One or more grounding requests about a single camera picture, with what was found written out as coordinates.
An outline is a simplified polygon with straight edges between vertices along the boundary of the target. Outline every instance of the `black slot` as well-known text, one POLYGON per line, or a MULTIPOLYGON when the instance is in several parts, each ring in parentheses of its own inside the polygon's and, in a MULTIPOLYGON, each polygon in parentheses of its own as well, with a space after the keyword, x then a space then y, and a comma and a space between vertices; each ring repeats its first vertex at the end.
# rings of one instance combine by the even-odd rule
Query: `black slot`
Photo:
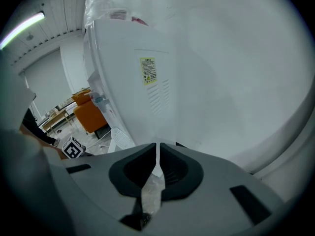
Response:
POLYGON ((86 170, 86 169, 89 169, 89 168, 91 168, 90 165, 88 165, 88 164, 81 164, 81 165, 78 165, 78 166, 68 167, 68 168, 66 168, 66 170, 68 171, 69 174, 71 174, 71 173, 83 171, 83 170, 86 170))
POLYGON ((271 215, 270 211, 245 186, 235 186, 230 190, 254 225, 271 215))

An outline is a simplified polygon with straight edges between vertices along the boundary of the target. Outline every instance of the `white wall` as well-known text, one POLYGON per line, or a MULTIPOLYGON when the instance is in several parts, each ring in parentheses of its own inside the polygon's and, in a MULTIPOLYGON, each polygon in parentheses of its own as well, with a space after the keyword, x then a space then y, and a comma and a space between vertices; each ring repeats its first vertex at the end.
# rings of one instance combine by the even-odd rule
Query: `white wall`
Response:
POLYGON ((64 73, 73 94, 89 86, 83 61, 83 35, 68 38, 60 44, 64 73))
POLYGON ((34 103, 41 116, 72 96, 59 50, 30 65, 25 76, 30 89, 37 95, 34 103))
POLYGON ((154 28, 178 43, 177 141, 266 166, 294 138, 315 74, 298 14, 284 0, 152 1, 154 28))

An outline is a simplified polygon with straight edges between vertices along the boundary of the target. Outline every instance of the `table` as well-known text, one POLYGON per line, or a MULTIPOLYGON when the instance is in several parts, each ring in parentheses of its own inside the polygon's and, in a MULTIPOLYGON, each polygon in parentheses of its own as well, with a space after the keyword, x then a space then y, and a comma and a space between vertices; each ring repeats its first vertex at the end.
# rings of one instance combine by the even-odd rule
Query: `table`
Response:
POLYGON ((71 116, 68 114, 68 112, 66 111, 66 109, 63 109, 61 111, 59 111, 55 116, 50 117, 48 119, 48 121, 43 125, 43 129, 45 131, 47 131, 49 128, 51 128, 51 130, 55 133, 55 131, 53 130, 52 126, 59 121, 62 118, 65 118, 66 121, 72 126, 72 124, 69 122, 69 120, 67 119, 67 117, 65 116, 65 114, 68 115, 68 117, 73 121, 73 119, 71 118, 71 116))

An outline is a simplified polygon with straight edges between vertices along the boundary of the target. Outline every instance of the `white ceiling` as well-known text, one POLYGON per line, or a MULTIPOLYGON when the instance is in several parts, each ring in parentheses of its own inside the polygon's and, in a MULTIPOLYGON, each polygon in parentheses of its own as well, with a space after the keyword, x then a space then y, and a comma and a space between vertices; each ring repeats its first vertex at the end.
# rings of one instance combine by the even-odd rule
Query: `white ceiling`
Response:
POLYGON ((4 47, 2 51, 8 63, 20 72, 34 59, 58 48, 58 42, 82 34, 84 10, 85 0, 22 1, 9 19, 0 39, 20 22, 40 11, 44 12, 45 18, 25 29, 4 47))

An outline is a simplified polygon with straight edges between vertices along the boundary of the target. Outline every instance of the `person's arm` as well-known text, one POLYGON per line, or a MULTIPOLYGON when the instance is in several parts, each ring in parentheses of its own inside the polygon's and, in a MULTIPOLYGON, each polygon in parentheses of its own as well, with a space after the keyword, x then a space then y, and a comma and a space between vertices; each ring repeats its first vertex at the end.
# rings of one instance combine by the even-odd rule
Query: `person's arm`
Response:
POLYGON ((36 140, 39 141, 40 145, 42 145, 43 147, 54 148, 58 152, 58 155, 60 156, 61 159, 67 159, 66 155, 62 152, 62 150, 60 148, 51 146, 50 144, 39 139, 37 136, 35 136, 33 133, 31 133, 23 124, 21 124, 20 131, 25 135, 33 136, 36 140))

